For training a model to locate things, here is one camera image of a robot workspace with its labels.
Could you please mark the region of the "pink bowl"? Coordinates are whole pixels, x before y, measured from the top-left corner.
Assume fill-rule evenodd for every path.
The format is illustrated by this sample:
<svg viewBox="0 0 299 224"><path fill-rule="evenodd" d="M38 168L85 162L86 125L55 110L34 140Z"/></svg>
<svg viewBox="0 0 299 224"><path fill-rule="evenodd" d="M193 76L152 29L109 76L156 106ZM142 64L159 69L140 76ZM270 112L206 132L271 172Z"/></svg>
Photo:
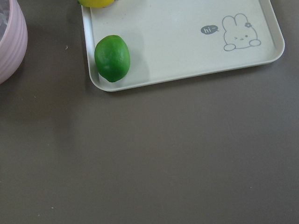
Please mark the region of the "pink bowl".
<svg viewBox="0 0 299 224"><path fill-rule="evenodd" d="M28 44L27 24L18 1L9 2L6 31L0 41L0 82L8 80L22 63Z"/></svg>

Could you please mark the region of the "green lime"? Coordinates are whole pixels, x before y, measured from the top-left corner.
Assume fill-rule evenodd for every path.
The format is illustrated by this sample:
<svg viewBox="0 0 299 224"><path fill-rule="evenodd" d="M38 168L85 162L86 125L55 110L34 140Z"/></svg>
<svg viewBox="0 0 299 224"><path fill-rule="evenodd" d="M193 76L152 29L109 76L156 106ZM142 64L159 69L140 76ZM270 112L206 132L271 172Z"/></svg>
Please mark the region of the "green lime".
<svg viewBox="0 0 299 224"><path fill-rule="evenodd" d="M98 73L111 83L124 78L130 68L129 49L118 35L108 35L97 43L94 60Z"/></svg>

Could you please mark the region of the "beige rabbit serving tray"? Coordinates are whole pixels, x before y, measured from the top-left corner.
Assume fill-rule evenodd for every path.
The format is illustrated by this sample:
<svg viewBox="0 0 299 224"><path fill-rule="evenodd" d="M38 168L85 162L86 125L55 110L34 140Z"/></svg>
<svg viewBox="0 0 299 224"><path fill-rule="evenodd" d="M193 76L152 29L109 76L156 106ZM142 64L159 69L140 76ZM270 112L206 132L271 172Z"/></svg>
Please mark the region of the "beige rabbit serving tray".
<svg viewBox="0 0 299 224"><path fill-rule="evenodd" d="M82 7L89 76L113 92L271 63L285 49L268 0L117 0ZM98 74L94 49L108 35L127 44L128 74Z"/></svg>

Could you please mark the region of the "yellow lemon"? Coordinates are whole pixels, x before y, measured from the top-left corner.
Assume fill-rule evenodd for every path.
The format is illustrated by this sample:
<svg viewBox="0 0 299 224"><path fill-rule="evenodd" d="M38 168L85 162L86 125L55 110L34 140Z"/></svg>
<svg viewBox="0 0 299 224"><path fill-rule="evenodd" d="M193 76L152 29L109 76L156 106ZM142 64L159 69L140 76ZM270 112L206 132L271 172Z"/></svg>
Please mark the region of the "yellow lemon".
<svg viewBox="0 0 299 224"><path fill-rule="evenodd" d="M77 0L84 7L102 8L111 5L114 0Z"/></svg>

